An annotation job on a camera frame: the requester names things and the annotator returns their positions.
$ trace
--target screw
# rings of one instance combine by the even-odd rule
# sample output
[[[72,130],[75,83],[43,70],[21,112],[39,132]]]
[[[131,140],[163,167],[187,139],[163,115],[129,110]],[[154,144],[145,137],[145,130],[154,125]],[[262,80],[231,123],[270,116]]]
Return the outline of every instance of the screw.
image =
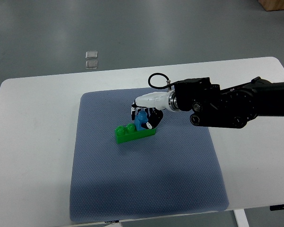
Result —
[[[198,103],[195,103],[193,106],[194,111],[199,112],[201,110],[201,107]]]

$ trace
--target white table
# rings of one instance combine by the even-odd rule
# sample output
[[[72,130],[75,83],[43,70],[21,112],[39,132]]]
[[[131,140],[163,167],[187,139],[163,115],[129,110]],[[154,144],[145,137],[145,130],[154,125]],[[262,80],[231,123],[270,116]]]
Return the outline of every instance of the white table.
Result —
[[[221,88],[257,76],[284,81],[284,69],[272,57],[4,81],[0,87],[0,226],[70,225],[81,96],[148,87],[148,76],[154,72],[165,73],[172,81],[210,77]],[[154,78],[154,84],[162,83],[163,79]],[[241,130],[210,128],[210,133],[229,210],[284,204],[284,117],[258,117]]]

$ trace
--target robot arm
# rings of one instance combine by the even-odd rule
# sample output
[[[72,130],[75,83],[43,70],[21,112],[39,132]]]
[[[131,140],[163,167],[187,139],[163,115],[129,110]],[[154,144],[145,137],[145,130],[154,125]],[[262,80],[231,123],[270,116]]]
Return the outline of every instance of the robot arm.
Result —
[[[150,83],[154,75],[162,74],[152,74],[149,85],[156,89],[169,88],[169,91],[137,97],[134,104],[160,111],[192,110],[190,122],[195,126],[243,128],[259,115],[284,116],[284,83],[270,83],[257,77],[249,83],[220,90],[220,86],[211,84],[209,78],[199,78],[155,87]]]

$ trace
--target gray mat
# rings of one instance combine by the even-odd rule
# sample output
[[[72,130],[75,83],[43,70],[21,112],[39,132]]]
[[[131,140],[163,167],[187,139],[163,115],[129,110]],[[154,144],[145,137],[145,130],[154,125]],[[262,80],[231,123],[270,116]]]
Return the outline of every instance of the gray mat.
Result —
[[[116,144],[114,129],[132,122],[133,100],[153,91],[111,90],[82,96],[71,178],[72,221],[227,209],[208,128],[191,125],[191,113],[164,110],[154,136]]]

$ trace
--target blue block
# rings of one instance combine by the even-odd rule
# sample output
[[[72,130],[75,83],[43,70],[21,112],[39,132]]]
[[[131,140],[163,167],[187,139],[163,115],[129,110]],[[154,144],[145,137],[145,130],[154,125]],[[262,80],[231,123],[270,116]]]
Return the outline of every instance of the blue block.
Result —
[[[147,122],[147,113],[144,110],[141,110],[134,118],[134,125],[136,126],[137,131],[145,130],[145,128],[141,127],[141,124]]]

